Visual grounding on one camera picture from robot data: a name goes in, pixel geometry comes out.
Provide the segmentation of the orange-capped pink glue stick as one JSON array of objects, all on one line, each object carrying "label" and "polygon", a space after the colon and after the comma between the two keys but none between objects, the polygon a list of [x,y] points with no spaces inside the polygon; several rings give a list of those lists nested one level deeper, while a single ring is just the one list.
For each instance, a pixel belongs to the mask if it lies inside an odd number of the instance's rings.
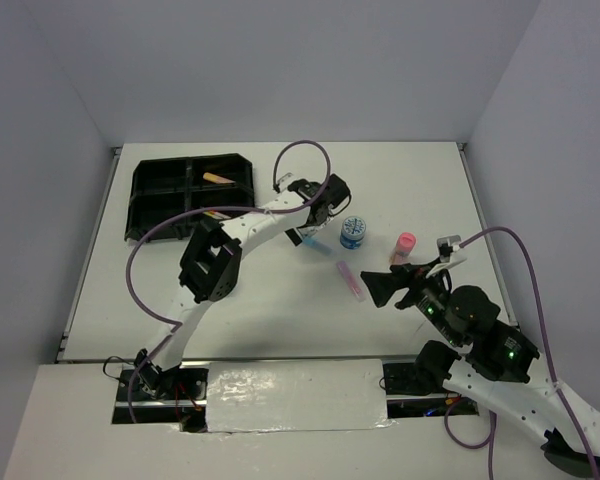
[{"label": "orange-capped pink glue stick", "polygon": [[211,173],[211,172],[205,172],[203,174],[203,179],[207,182],[213,183],[213,184],[218,184],[218,185],[228,185],[228,184],[234,184],[235,181],[231,180],[229,178]]}]

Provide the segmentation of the thin orange highlighter pen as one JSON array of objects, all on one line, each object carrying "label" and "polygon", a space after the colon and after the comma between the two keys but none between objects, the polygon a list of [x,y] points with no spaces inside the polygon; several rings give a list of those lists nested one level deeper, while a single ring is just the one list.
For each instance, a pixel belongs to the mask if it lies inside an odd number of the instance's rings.
[{"label": "thin orange highlighter pen", "polygon": [[211,217],[213,219],[216,219],[216,220],[227,220],[227,219],[229,219],[228,215],[226,215],[224,213],[221,213],[221,212],[218,212],[218,211],[213,211],[213,210],[206,211],[205,215],[207,215],[207,216],[209,216],[209,217]]}]

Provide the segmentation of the blue-capped glue stick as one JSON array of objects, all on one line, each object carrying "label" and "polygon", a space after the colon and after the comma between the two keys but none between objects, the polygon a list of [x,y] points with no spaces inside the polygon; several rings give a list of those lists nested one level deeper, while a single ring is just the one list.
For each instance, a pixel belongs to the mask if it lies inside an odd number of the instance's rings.
[{"label": "blue-capped glue stick", "polygon": [[325,256],[332,255],[332,249],[329,246],[325,245],[324,243],[321,243],[320,241],[316,240],[315,238],[313,238],[311,236],[304,237],[302,239],[302,243],[305,246],[321,253],[322,255],[325,255]]}]

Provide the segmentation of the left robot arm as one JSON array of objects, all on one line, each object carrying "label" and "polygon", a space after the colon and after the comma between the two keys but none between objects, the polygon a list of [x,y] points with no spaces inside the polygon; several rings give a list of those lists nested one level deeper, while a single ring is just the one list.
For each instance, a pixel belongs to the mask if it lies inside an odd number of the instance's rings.
[{"label": "left robot arm", "polygon": [[155,399],[173,392],[186,345],[210,307],[237,286],[241,261],[250,252],[282,234],[299,245],[350,200],[349,187],[335,174],[324,189],[289,175],[277,197],[263,207],[224,221],[201,218],[179,261],[179,288],[166,325],[134,360],[140,387]]}]

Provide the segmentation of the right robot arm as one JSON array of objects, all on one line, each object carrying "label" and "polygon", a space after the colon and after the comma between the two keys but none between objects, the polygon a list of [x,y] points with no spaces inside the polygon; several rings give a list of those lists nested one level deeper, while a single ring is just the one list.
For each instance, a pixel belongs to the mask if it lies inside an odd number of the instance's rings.
[{"label": "right robot arm", "polygon": [[552,376],[549,360],[474,285],[453,287],[438,261],[404,264],[361,279],[377,307],[397,292],[399,310],[416,309],[441,334],[411,363],[387,363],[389,395],[455,392],[516,423],[559,470],[600,478],[600,411]]}]

